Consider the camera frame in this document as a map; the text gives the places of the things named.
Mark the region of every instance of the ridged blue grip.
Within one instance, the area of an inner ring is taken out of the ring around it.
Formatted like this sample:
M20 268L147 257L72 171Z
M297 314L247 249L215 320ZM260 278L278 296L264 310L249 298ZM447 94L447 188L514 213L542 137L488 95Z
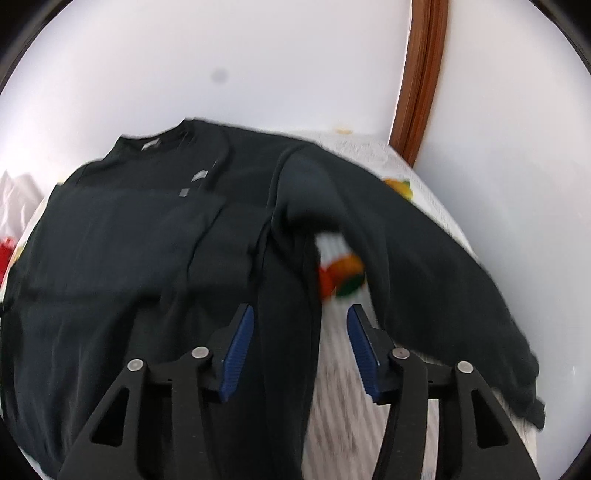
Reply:
M246 360L248 346L251 343L252 332L255 326L255 313L252 307L248 307L242 316L240 325L232 339L226 358L222 361L223 380L219 389L219 396L222 402L236 391L238 379Z
M363 382L363 388L367 395L369 395L374 402L380 398L380 391L378 387L378 367L379 361L371 348L361 321L357 317L357 312L351 307L347 312L347 333L349 334L349 341L353 347L353 354L359 369L359 375Z

